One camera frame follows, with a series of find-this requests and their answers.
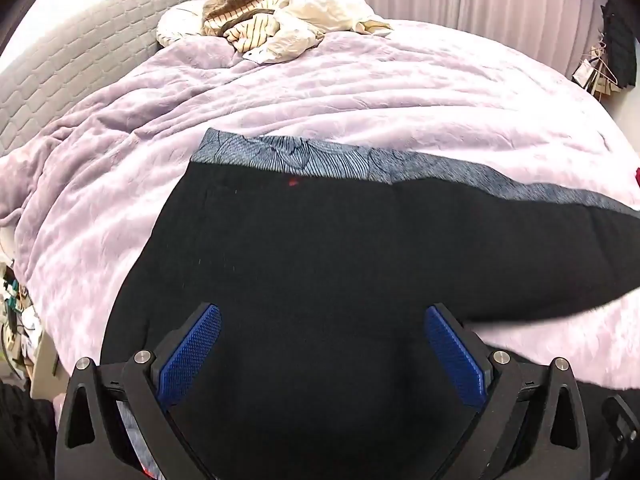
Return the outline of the black jacket on rack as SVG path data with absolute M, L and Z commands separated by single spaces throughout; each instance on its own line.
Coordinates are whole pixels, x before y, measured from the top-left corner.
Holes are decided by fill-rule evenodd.
M 637 81 L 637 55 L 634 34 L 612 0 L 601 6 L 603 38 L 608 68 L 617 80 L 617 87 L 634 87 Z

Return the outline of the lilac plush bed blanket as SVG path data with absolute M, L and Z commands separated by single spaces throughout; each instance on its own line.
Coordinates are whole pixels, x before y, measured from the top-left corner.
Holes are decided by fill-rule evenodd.
M 639 215 L 639 159 L 608 114 L 500 44 L 399 22 L 386 38 L 338 32 L 259 66 L 220 39 L 182 40 L 1 159 L 1 222 L 64 370 L 101 359 L 122 284 L 210 129 L 472 162 Z M 584 382 L 639 389 L 639 285 L 564 318 L 468 325 L 538 363 L 566 356 Z

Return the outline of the grey quilted headboard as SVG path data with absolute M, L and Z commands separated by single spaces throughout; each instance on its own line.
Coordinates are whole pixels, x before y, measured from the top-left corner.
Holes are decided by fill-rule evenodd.
M 1 73 L 1 154 L 153 56 L 160 16 L 188 0 L 105 0 L 52 30 Z

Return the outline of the round cream pillow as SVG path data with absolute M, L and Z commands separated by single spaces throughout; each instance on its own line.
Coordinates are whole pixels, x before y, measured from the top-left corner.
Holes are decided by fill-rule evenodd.
M 157 23 L 155 37 L 164 48 L 192 36 L 201 36 L 205 0 L 178 3 L 165 11 Z

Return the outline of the clothes hangers with tags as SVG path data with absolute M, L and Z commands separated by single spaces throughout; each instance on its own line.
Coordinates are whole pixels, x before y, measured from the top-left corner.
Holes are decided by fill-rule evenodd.
M 592 47 L 587 54 L 582 57 L 574 73 L 572 81 L 580 88 L 586 90 L 590 96 L 594 96 L 598 101 L 621 92 L 622 89 L 617 84 L 617 78 L 606 62 L 605 46 Z

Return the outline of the bedside clutter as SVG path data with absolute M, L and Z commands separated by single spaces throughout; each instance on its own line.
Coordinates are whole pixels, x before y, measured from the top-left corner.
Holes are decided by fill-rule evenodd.
M 1 356 L 21 380 L 32 378 L 43 327 L 28 289 L 1 260 Z

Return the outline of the pile of beige striped clothes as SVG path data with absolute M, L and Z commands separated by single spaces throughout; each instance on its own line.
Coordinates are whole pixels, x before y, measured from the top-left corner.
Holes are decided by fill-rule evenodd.
M 292 61 L 329 32 L 391 31 L 366 0 L 205 0 L 201 27 L 202 35 L 228 41 L 257 64 Z

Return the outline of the black pants with patterned waistband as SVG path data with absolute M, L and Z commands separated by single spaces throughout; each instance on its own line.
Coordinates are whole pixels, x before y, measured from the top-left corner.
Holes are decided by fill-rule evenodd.
M 445 157 L 210 129 L 108 318 L 101 360 L 200 304 L 222 329 L 171 415 L 221 479 L 426 479 L 469 425 L 424 335 L 533 322 L 639 285 L 639 216 Z

